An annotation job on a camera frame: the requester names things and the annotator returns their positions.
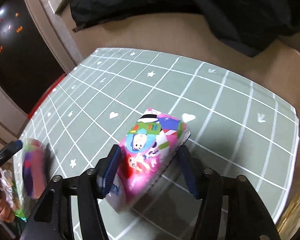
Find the packaged snack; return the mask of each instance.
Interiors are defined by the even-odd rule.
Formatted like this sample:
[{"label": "packaged snack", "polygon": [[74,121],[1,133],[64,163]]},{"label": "packaged snack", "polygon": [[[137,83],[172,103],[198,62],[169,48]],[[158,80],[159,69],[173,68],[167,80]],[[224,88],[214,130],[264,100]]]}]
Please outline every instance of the packaged snack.
[{"label": "packaged snack", "polygon": [[116,212],[132,206],[159,178],[190,132],[184,122],[148,108],[119,146],[122,160],[106,200]]},{"label": "packaged snack", "polygon": [[27,195],[39,199],[46,187],[45,152],[41,142],[29,139],[24,146],[22,177]]},{"label": "packaged snack", "polygon": [[0,190],[5,194],[6,202],[10,205],[13,213],[26,221],[24,211],[19,201],[15,184],[13,182],[13,175],[10,170],[3,170],[0,168]]}]

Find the hand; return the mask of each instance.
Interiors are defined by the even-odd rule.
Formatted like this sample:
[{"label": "hand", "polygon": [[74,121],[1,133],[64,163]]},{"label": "hand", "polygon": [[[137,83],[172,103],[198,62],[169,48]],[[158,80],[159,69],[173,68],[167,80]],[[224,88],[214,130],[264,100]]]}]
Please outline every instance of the hand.
[{"label": "hand", "polygon": [[14,220],[14,213],[5,198],[0,199],[0,220],[11,223]]}]

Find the table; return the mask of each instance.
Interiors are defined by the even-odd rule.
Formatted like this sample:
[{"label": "table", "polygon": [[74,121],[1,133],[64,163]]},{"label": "table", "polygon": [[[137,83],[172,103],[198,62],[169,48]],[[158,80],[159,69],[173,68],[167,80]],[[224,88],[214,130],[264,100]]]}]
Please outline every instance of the table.
[{"label": "table", "polygon": [[[51,176],[80,175],[105,157],[148,107],[187,122],[186,145],[221,175],[245,175],[274,222],[290,190],[299,120],[293,106],[258,84],[200,60],[168,53],[101,48],[74,68],[51,92],[20,139],[50,143]],[[14,156],[20,200],[22,152]],[[221,219],[224,236],[227,199]],[[189,239],[199,211],[176,163],[129,211],[100,210],[110,239]],[[76,239],[81,239],[72,197]]]}]

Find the metal bolt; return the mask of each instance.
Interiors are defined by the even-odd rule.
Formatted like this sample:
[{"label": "metal bolt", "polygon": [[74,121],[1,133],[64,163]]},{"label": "metal bolt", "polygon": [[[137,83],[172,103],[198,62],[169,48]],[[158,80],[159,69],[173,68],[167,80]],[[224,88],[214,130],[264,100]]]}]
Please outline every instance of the metal bolt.
[{"label": "metal bolt", "polygon": [[266,235],[261,235],[261,236],[259,236],[259,239],[260,240],[270,240],[270,237],[266,236]]},{"label": "metal bolt", "polygon": [[205,168],[205,169],[204,169],[204,173],[205,173],[205,174],[212,174],[212,173],[213,173],[213,170],[210,169],[210,168]]},{"label": "metal bolt", "polygon": [[94,169],[94,168],[89,168],[89,169],[86,171],[86,173],[87,173],[88,175],[92,175],[93,173],[95,173],[95,169]]},{"label": "metal bolt", "polygon": [[55,176],[52,178],[52,180],[53,180],[54,182],[58,182],[60,179],[62,179],[62,177],[61,177],[60,175],[55,175]]},{"label": "metal bolt", "polygon": [[239,175],[239,176],[238,176],[238,179],[239,179],[241,182],[246,182],[246,181],[247,181],[247,177],[246,177],[246,176],[243,176],[243,175]]}]

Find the dark door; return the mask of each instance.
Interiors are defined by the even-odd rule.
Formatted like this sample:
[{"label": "dark door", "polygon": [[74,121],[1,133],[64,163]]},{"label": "dark door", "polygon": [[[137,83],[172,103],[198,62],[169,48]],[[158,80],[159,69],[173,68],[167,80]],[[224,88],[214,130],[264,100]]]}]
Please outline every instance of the dark door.
[{"label": "dark door", "polygon": [[64,73],[30,18],[23,0],[0,8],[0,86],[27,114]]}]

